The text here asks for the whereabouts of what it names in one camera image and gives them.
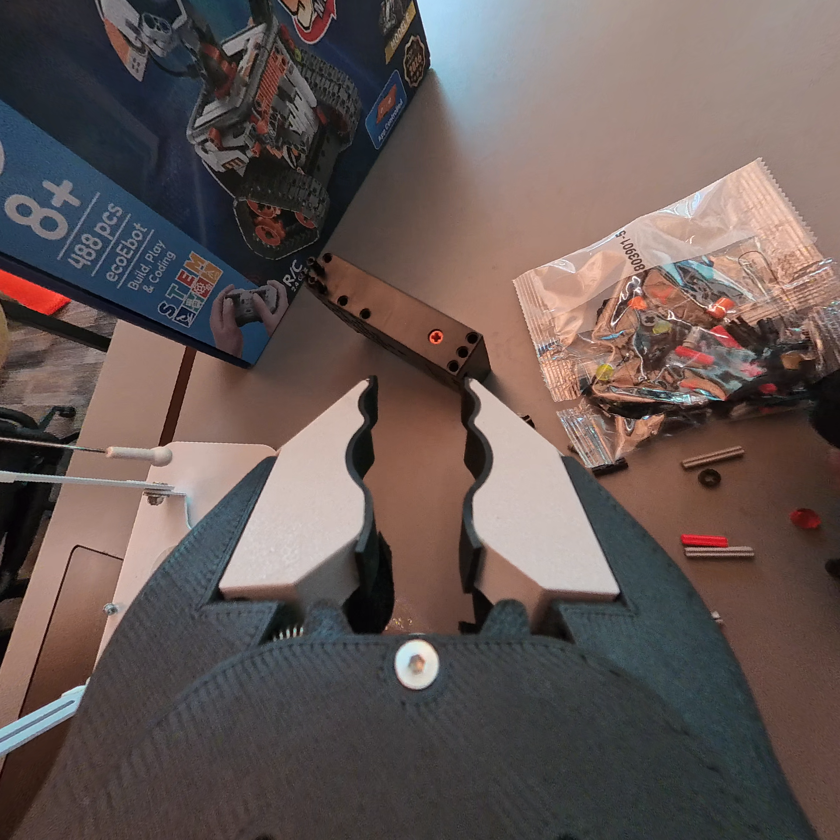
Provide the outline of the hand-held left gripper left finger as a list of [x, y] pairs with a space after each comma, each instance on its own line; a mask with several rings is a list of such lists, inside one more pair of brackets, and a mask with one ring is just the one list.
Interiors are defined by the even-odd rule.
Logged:
[[364, 378], [279, 447], [220, 579], [226, 600], [278, 602], [300, 616], [328, 601], [357, 634], [384, 632], [392, 555], [364, 483], [378, 395], [377, 377]]

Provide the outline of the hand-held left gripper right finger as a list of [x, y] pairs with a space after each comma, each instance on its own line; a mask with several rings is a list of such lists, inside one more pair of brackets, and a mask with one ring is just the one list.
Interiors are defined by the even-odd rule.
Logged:
[[537, 631], [554, 602], [612, 604], [621, 593], [560, 451], [477, 379], [461, 398], [465, 467], [459, 575], [471, 632], [516, 601]]

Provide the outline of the black battery box block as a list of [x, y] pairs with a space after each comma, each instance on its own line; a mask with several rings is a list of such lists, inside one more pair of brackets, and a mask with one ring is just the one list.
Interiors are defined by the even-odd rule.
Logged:
[[479, 331], [333, 254], [307, 263], [310, 292], [373, 343], [457, 391], [490, 374]]

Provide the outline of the grey desk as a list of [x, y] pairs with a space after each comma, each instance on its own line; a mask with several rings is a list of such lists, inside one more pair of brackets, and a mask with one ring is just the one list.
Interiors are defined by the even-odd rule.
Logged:
[[[513, 280], [763, 158], [838, 259], [838, 2], [419, 2], [432, 69], [328, 245], [483, 333], [487, 387], [566, 451]], [[278, 447], [366, 375], [367, 476], [397, 615], [454, 633], [470, 483], [456, 392], [303, 291], [257, 366], [120, 324], [80, 444]], [[698, 469], [683, 459], [742, 446]], [[642, 447], [602, 485], [679, 563], [727, 636], [820, 838], [838, 838], [838, 480], [801, 412]], [[815, 510], [817, 530], [789, 519]], [[690, 560], [683, 533], [753, 560]]]

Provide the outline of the white book stand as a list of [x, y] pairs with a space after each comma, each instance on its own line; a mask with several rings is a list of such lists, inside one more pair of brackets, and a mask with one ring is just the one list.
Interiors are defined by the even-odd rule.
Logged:
[[141, 592], [163, 559], [207, 515], [213, 507], [256, 467], [273, 456], [273, 448], [261, 444], [173, 443], [172, 462], [163, 467], [148, 466], [147, 477], [114, 479], [101, 477], [52, 477], [52, 486], [84, 487], [84, 501], [93, 491], [104, 493], [106, 501], [132, 493], [136, 512], [130, 517], [130, 535], [114, 593], [100, 602], [104, 619], [95, 663], [110, 643], [123, 615]]

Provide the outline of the clear bag of building parts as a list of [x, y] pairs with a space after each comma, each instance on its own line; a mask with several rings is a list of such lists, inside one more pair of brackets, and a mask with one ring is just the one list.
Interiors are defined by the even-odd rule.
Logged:
[[805, 408], [838, 448], [838, 261], [757, 159], [513, 281], [586, 468]]

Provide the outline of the orange object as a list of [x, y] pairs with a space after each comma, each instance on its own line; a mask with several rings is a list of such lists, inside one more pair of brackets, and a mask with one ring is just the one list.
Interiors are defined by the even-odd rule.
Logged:
[[70, 299], [58, 292], [42, 288], [35, 283], [1, 270], [1, 294], [5, 299], [45, 316], [54, 316]]

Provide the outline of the blue toy kit box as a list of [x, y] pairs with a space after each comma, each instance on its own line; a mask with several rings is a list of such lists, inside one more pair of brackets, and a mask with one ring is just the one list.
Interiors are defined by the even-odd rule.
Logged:
[[427, 74], [420, 11], [2, 1], [2, 268], [253, 366]]

